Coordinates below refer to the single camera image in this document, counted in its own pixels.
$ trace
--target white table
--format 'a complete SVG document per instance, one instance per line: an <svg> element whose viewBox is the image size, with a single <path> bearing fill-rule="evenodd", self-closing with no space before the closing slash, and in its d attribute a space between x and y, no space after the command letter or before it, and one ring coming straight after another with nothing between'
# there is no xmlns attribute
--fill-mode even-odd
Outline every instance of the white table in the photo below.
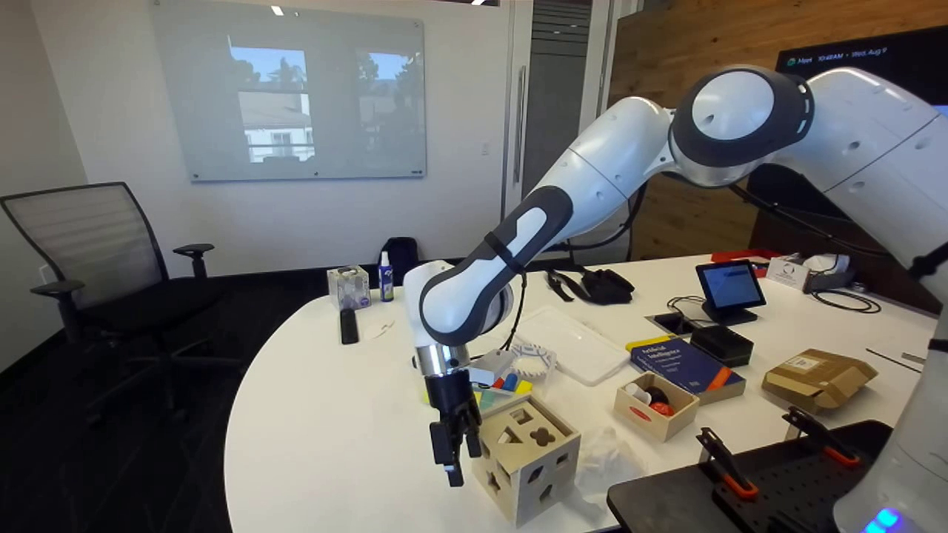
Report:
<svg viewBox="0 0 948 533"><path fill-rule="evenodd" d="M652 336L662 327L647 315L666 311L672 295L696 295L693 267L709 258L616 264L638 292L631 305L561 302L530 278L529 314L561 305L616 346ZM847 409L820 416L826 426L853 419L896 423L915 373L875 357L918 352L933 335L933 315L886 305L884 314L826 307L801 289L763 281L767 305L760 320L736 324L757 344L745 395L699 406L696 423L654 444L613 419L620 383L638 376L622 366L597 388L566 373L551 373L536 395L551 406L580 438L577 493L554 503L521 529L594 529L616 523L606 505L613 481L693 463L696 428L715 426L736 450L774 444L785 435L782 406L763 392L764 370L820 346L865 357L881 376ZM237 391L226 435L226 496L237 533L315 533L315 529L514 529L487 496L465 459L465 484L449 487L432 463L423 388L412 361L404 302L358 311L363 344L339 344L339 311L329 299L299 307L259 352ZM499 346L508 324L480 336L471 352Z"/></svg>

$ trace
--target wall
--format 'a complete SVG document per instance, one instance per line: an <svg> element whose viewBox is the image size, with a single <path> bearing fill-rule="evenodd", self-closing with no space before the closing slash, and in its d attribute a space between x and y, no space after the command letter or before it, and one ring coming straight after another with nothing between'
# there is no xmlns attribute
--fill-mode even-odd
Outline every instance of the wall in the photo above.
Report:
<svg viewBox="0 0 948 533"><path fill-rule="evenodd" d="M29 0L0 2L0 194L80 184L84 166L47 67ZM0 370L61 327L58 305L29 292L43 258L0 216Z"/></svg>
<svg viewBox="0 0 948 533"><path fill-rule="evenodd" d="M152 34L154 0L32 0L89 179L129 179L166 244L210 240L210 268L271 272L378 261L391 234L428 258L465 253L500 216L511 2L296 0L428 27L423 179L189 184Z"/></svg>
<svg viewBox="0 0 948 533"><path fill-rule="evenodd" d="M774 67L785 47L948 24L946 0L669 0L622 18L612 99L647 93L677 105L706 71L736 62ZM634 222L634 253L745 249L757 210L726 188L652 179Z"/></svg>

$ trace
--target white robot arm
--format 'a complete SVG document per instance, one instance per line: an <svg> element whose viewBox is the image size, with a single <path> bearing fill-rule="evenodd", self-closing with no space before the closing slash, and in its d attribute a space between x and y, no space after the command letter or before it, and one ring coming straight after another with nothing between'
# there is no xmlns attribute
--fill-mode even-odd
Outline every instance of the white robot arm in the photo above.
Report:
<svg viewBox="0 0 948 533"><path fill-rule="evenodd" d="M730 187L763 163L810 176L831 201L886 244L923 283L948 299L948 120L915 93L856 67L810 81L760 67L699 78L677 111L625 96L585 130L540 187L459 267L406 275L406 305L429 398L435 462L462 481L456 446L478 444L478 406L465 344L508 311L508 281L540 250L564 241L669 172L696 187ZM927 370L884 455L835 505L843 529L865 529L886 509L906 529L948 523L948 320L943 314Z"/></svg>

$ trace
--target floor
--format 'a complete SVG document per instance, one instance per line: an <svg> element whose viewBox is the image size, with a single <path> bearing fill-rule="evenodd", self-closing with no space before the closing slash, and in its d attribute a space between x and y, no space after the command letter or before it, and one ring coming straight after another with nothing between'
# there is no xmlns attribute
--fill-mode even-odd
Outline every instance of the floor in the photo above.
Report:
<svg viewBox="0 0 948 533"><path fill-rule="evenodd" d="M186 379L186 416L173 419L160 388L139 388L101 423L84 406L121 376L117 352L52 339L0 379L4 533L228 533L223 438L241 376L259 346L321 292L305 278L226 281L216 355L237 370Z"/></svg>

